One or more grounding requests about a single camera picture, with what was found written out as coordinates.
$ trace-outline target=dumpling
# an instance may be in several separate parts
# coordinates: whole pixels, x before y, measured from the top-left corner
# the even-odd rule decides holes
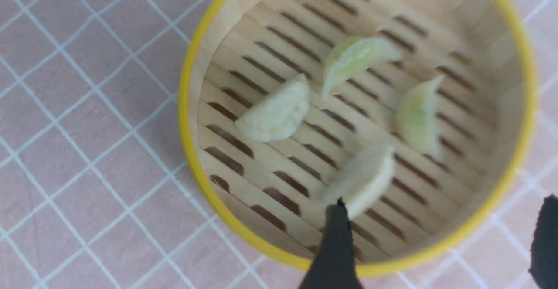
[[[392,144],[374,144],[355,155],[335,175],[321,195],[321,202],[331,205],[343,198],[349,219],[367,210],[384,195],[395,172]]]
[[[374,64],[402,59],[401,51],[385,38],[348,37],[337,44],[327,57],[323,70],[322,98],[329,98],[331,89]]]
[[[412,88],[401,102],[395,124],[398,134],[410,148],[442,161],[442,150],[436,125],[436,92],[444,76]]]
[[[286,140],[299,129],[308,114],[309,102],[310,85],[301,73],[248,109],[235,125],[250,140]]]

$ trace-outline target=pink tablecloth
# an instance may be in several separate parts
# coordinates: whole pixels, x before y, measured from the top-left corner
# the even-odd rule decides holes
[[[468,241],[370,289],[534,288],[528,248],[558,192],[558,0],[515,0],[542,108],[507,201]],[[195,187],[176,125],[211,0],[0,0],[0,288],[294,289]]]

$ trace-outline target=yellow rim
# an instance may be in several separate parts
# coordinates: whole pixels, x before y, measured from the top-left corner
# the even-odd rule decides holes
[[[286,265],[290,265],[297,269],[305,270],[308,269],[311,263],[308,259],[292,255],[291,253],[283,251],[268,243],[267,241],[261,239],[258,235],[249,230],[249,228],[244,226],[231,213],[231,211],[229,211],[229,209],[225,206],[225,204],[223,204],[223,202],[217,195],[217,192],[215,192],[215,190],[211,187],[207,176],[203,172],[201,164],[197,158],[197,154],[194,148],[194,142],[191,138],[187,110],[190,74],[193,70],[197,50],[205,35],[205,31],[207,30],[209,23],[218,13],[219,9],[223,5],[223,3],[225,3],[225,1],[226,0],[213,1],[211,6],[205,13],[203,19],[201,19],[199,26],[197,27],[197,31],[194,34],[194,37],[190,43],[190,48],[185,58],[180,80],[178,98],[179,125],[184,152],[186,153],[190,168],[205,198],[207,199],[209,204],[213,206],[216,213],[221,217],[221,219],[227,225],[229,225],[229,227],[231,227],[231,229],[236,234],[238,234],[242,239],[244,239],[250,245],[258,249],[260,252],[264,253],[271,259],[274,259]],[[389,262],[375,263],[370,265],[359,265],[357,266],[357,273],[361,277],[394,273],[403,269],[408,269],[410,267],[433,259],[438,255],[441,255],[446,249],[448,249],[452,245],[455,245],[462,238],[472,233],[476,229],[476,227],[478,227],[483,222],[486,214],[497,205],[498,201],[500,201],[501,198],[504,197],[508,186],[514,180],[515,170],[522,166],[524,156],[528,151],[534,131],[534,111],[536,109],[535,91],[538,76],[537,69],[528,37],[524,31],[520,17],[516,13],[514,7],[512,7],[509,0],[493,1],[500,9],[500,12],[502,13],[504,19],[506,19],[506,23],[512,33],[512,36],[514,37],[514,41],[521,58],[524,74],[525,111],[522,125],[523,128],[510,165],[506,172],[504,172],[504,174],[501,176],[498,186],[494,189],[494,192],[492,192],[486,202],[484,202],[484,204],[481,205],[480,208],[454,233],[448,235],[446,238],[436,243],[436,245],[433,245],[430,248],[426,248],[407,257],[394,259],[393,261]]]

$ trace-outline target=table surface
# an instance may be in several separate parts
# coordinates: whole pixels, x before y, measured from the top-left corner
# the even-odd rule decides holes
[[[0,288],[294,289],[303,273],[235,236],[197,190],[176,125],[189,39],[212,0],[0,0]],[[470,239],[367,289],[536,288],[558,193],[558,0],[515,0],[541,108],[532,152]]]

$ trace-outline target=white grid line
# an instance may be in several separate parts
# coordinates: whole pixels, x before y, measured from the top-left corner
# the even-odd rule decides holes
[[[175,247],[174,250],[170,251],[169,257],[175,257],[175,255],[180,253],[190,243],[190,241],[196,238],[202,231],[207,229],[209,227],[210,222],[214,221],[215,219],[217,219],[217,215],[205,221],[205,223],[203,223],[200,227],[198,227],[193,232],[193,234],[191,234],[185,241],[183,241],[180,245]],[[166,262],[168,262],[167,259],[162,259],[161,261],[159,261],[159,263],[153,266],[153,268],[150,271],[148,271],[145,275],[143,275],[143,277],[141,277],[136,283],[134,283],[134,285],[131,286],[131,289],[138,288],[141,285],[143,285],[145,282],[147,282]]]
[[[161,10],[161,8],[159,8],[159,6],[153,1],[153,0],[145,0],[147,1],[147,3],[149,3],[149,5],[155,9],[155,12],[157,12],[165,21],[166,23],[173,28],[173,30],[178,33],[178,35],[180,37],[182,37],[182,39],[186,42],[186,43],[190,43],[190,39],[184,35],[184,33],[178,28],[176,27],[176,24],[174,21],[172,21],[169,16]]]
[[[528,272],[522,273],[520,277],[510,285],[510,289],[521,289],[524,285],[531,279],[531,275]]]
[[[252,268],[256,269],[261,263],[265,262],[265,260],[265,255],[261,255],[252,263]],[[237,285],[241,283],[248,275],[251,275],[249,269],[243,270],[242,273],[240,273],[235,279],[233,279],[233,281],[231,281],[231,283],[229,283],[229,285],[227,285],[227,287],[225,287],[225,289],[242,289],[237,288]]]
[[[16,243],[12,240],[12,238],[10,238],[10,236],[6,234],[6,232],[4,231],[4,229],[2,229],[2,227],[0,227],[0,235],[2,236],[2,239],[4,241],[8,242],[8,244],[12,247],[14,252],[16,252],[16,255],[20,259],[21,263],[25,265],[26,269],[29,271],[29,273],[31,273],[35,281],[38,282],[38,285],[44,288],[44,283],[42,282],[38,272],[34,269],[33,265],[31,265],[31,263],[25,257],[25,255],[21,253],[20,248],[16,245]]]
[[[508,226],[506,226],[504,223],[502,223],[500,221],[500,219],[496,216],[491,216],[492,217],[492,223],[494,224],[495,227],[498,228],[498,230],[503,233],[508,241],[511,242],[512,246],[514,246],[514,248],[516,249],[516,251],[528,262],[531,259],[531,254],[530,252],[525,248],[524,245],[522,245],[521,241],[518,240],[518,238],[514,235],[514,233],[510,230],[510,228],[508,228]]]
[[[490,289],[484,279],[480,277],[480,275],[478,275],[478,273],[462,257],[455,255],[455,261],[467,270],[467,273],[469,273],[477,285],[479,285],[482,289]]]
[[[552,0],[543,0],[542,3],[540,3],[538,6],[536,6],[536,8],[534,8],[533,11],[531,11],[531,12],[523,19],[523,22],[528,22],[528,21],[530,21],[533,17],[535,17],[536,15],[538,15],[538,13],[540,13],[541,10],[544,9],[544,7],[546,7],[546,5],[548,5],[548,3],[550,3],[550,1],[552,1]]]
[[[399,277],[399,279],[401,279],[402,282],[405,283],[405,285],[407,285],[407,287],[409,287],[409,289],[417,289],[417,287],[415,286],[414,283],[412,283],[412,281],[410,281],[404,273],[402,272],[397,272],[397,277]]]
[[[39,0],[32,0],[30,3],[28,3],[27,7],[31,8],[33,7]],[[10,26],[10,24],[12,24],[14,21],[16,21],[17,19],[19,19],[22,15],[24,14],[24,11],[20,8],[20,11],[14,15],[11,19],[9,19],[8,21],[6,21],[6,23],[4,23],[2,26],[0,26],[0,33],[2,33],[8,26]]]

